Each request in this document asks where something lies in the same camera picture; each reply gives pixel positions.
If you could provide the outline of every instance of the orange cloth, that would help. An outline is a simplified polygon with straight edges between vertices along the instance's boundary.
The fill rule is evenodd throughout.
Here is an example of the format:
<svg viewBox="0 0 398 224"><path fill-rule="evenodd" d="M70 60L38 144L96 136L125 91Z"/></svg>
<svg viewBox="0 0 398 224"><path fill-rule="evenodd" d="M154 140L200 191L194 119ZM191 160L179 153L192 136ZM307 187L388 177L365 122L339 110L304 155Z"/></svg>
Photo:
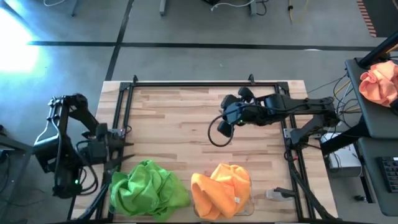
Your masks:
<svg viewBox="0 0 398 224"><path fill-rule="evenodd" d="M398 65L393 61L377 63L361 75L359 92L368 100L390 107L398 93Z"/></svg>
<svg viewBox="0 0 398 224"><path fill-rule="evenodd" d="M219 164L211 177L193 174L191 190L200 218L232 218L250 197L250 176L240 166Z"/></svg>

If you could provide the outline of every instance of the green cloth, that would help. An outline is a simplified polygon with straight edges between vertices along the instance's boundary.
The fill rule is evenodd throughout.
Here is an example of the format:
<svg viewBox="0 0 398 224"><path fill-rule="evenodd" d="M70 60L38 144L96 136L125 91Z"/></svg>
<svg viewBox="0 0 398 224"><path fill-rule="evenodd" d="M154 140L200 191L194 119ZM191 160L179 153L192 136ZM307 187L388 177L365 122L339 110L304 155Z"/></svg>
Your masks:
<svg viewBox="0 0 398 224"><path fill-rule="evenodd" d="M160 222L190 205L188 191L177 176L151 160L138 164L129 175L115 172L109 191L117 211L129 216L152 215Z"/></svg>

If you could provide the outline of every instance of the pink cloth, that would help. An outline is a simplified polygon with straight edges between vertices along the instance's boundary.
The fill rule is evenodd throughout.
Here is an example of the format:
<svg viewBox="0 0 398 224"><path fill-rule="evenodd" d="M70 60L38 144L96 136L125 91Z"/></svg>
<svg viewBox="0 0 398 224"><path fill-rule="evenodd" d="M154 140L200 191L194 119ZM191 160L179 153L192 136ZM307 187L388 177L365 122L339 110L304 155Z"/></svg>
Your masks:
<svg viewBox="0 0 398 224"><path fill-rule="evenodd" d="M368 100L390 107L398 96L398 65L393 61L377 63L361 75L359 92Z"/></svg>

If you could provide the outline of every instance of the gray concrete floor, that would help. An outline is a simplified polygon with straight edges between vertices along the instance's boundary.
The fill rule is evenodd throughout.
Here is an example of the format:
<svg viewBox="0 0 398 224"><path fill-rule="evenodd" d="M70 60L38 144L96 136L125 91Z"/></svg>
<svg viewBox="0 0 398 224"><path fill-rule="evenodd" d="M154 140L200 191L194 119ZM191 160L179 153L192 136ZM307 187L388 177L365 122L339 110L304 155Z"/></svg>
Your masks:
<svg viewBox="0 0 398 224"><path fill-rule="evenodd" d="M0 124L10 137L33 144L44 129L47 103L52 96L82 93L95 113L113 47L26 46L22 41L114 42L128 0L84 0L76 17L70 16L74 0L55 7L45 7L41 0L7 2L25 20L27 28L2 23L0 17ZM294 1L296 15L304 2ZM270 0L266 4L266 16L248 17L247 9L220 6L210 12L209 6L199 0L169 0L166 16L160 17L159 0L136 0L123 41L329 46L375 46L382 41L369 35L355 0L310 1L308 13L293 24L289 22L286 1ZM122 47L113 80L131 80L133 75L140 80L244 80L253 73L257 80L304 80L307 90L311 90L343 76L344 61L366 53ZM326 86L310 97L330 96L332 88ZM357 120L358 116L348 118L350 124ZM82 131L81 124L70 121L68 134L73 142L81 139ZM11 157L12 177L20 169L21 160ZM0 166L2 173L5 166ZM4 203L0 204L0 212L7 211L6 219L26 218L29 223L66 219L70 200L51 196L52 174L44 174L34 157L22 181L17 185L11 181L2 197L13 189L10 200L14 203L44 201L28 207L8 206L7 210ZM330 182L340 218L398 222L397 218L382 215L377 204L353 201L352 196L363 194L359 179Z"/></svg>

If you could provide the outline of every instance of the wooden table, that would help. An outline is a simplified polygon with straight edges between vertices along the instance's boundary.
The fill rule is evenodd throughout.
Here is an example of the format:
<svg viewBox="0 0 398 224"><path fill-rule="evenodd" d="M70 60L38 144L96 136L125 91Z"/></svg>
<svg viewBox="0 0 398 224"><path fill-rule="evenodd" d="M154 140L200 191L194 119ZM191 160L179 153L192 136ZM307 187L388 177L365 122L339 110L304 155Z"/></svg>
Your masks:
<svg viewBox="0 0 398 224"><path fill-rule="evenodd" d="M307 92L301 80L288 81L292 98L305 98ZM120 82L104 82L99 99L96 119L112 126ZM256 96L274 93L271 87L250 87ZM238 87L135 87L129 115L132 131L126 141L135 145L125 147L124 155L135 154L123 162L121 170L129 173L145 159L152 159L161 167L172 170L190 190L190 179L194 172L210 174L219 163L243 166L251 176L254 213L250 216L235 216L224 222L291 222L297 221L294 201L273 202L265 198L264 192L274 187L291 189L287 161L280 123L258 127L245 125L237 128L234 139L226 147L212 146L207 138L210 121L220 114L221 100L227 94L237 95ZM122 106L120 125L124 116ZM303 126L311 116L296 116L297 126ZM213 139L223 143L226 138L217 133L214 125ZM320 203L337 217L322 153L308 147L303 150L311 190ZM99 177L103 166L95 166ZM90 172L85 184L90 184ZM307 214L303 193L300 194ZM77 197L72 218L78 217L92 202L95 194ZM108 214L108 201L104 206L104 217ZM151 217L126 217L115 214L115 222L149 222ZM177 210L168 222L200 222L191 207Z"/></svg>

